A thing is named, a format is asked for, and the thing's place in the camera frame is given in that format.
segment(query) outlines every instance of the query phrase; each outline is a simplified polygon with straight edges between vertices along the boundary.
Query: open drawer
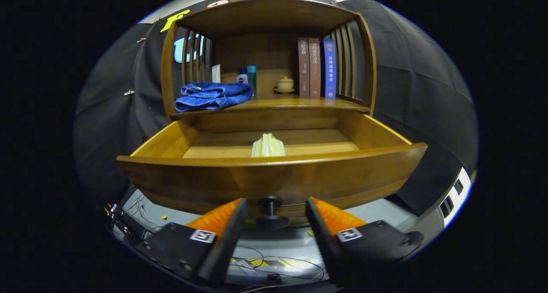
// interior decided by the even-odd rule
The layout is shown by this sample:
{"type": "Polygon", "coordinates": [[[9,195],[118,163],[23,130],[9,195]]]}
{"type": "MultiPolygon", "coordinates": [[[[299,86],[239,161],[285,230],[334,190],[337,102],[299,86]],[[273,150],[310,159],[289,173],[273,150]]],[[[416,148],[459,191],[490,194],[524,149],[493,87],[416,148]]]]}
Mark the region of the open drawer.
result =
{"type": "Polygon", "coordinates": [[[183,116],[117,161],[162,206],[203,214],[246,197],[254,218],[265,215],[258,200],[276,195],[278,215],[302,219],[309,196],[346,209],[395,193],[425,151],[355,110],[264,108],[183,116]],[[251,157],[266,132],[286,156],[251,157]]]}

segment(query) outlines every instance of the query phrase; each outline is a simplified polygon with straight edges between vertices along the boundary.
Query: white bottle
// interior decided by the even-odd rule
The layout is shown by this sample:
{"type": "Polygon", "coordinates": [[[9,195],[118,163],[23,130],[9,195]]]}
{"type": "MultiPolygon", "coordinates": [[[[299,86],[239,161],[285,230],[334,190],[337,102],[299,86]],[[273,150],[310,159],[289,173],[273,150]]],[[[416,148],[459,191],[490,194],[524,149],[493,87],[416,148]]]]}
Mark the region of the white bottle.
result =
{"type": "Polygon", "coordinates": [[[236,77],[237,84],[248,84],[247,74],[245,74],[245,69],[240,68],[238,76],[236,77]]]}

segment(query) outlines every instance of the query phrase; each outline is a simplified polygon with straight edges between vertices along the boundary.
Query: cream-colored object in drawer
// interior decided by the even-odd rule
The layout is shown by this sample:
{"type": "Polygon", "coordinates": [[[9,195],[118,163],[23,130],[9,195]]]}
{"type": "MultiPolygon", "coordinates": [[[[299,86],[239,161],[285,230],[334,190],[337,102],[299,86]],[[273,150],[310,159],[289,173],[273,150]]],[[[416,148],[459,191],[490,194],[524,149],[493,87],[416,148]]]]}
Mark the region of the cream-colored object in drawer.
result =
{"type": "Polygon", "coordinates": [[[276,139],[272,133],[263,133],[262,137],[253,142],[252,157],[286,156],[283,142],[276,139]]]}

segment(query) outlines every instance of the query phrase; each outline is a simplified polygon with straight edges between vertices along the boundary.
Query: book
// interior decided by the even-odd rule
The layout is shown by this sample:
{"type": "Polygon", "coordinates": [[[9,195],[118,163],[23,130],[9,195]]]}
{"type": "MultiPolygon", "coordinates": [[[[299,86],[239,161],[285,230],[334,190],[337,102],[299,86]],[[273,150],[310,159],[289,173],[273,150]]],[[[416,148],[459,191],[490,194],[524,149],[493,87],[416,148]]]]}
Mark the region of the book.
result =
{"type": "Polygon", "coordinates": [[[337,94],[337,56],[332,39],[323,39],[325,98],[335,98],[337,94]]]}
{"type": "Polygon", "coordinates": [[[319,39],[309,39],[309,57],[310,57],[310,98],[319,98],[321,94],[321,57],[319,49],[319,39]]]}
{"type": "Polygon", "coordinates": [[[309,47],[308,47],[308,38],[299,37],[299,97],[300,98],[309,98],[310,97],[310,57],[309,57],[309,47]]]}

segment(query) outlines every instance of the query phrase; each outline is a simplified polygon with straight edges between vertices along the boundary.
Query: cabinet top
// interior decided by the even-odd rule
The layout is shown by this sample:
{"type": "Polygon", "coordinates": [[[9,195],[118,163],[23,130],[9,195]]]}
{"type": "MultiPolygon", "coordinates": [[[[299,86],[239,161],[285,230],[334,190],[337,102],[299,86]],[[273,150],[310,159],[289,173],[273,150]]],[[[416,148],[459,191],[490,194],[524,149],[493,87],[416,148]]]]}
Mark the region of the cabinet top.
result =
{"type": "Polygon", "coordinates": [[[358,16],[350,10],[310,0],[238,0],[186,15],[176,23],[210,39],[268,32],[323,37],[358,16]]]}

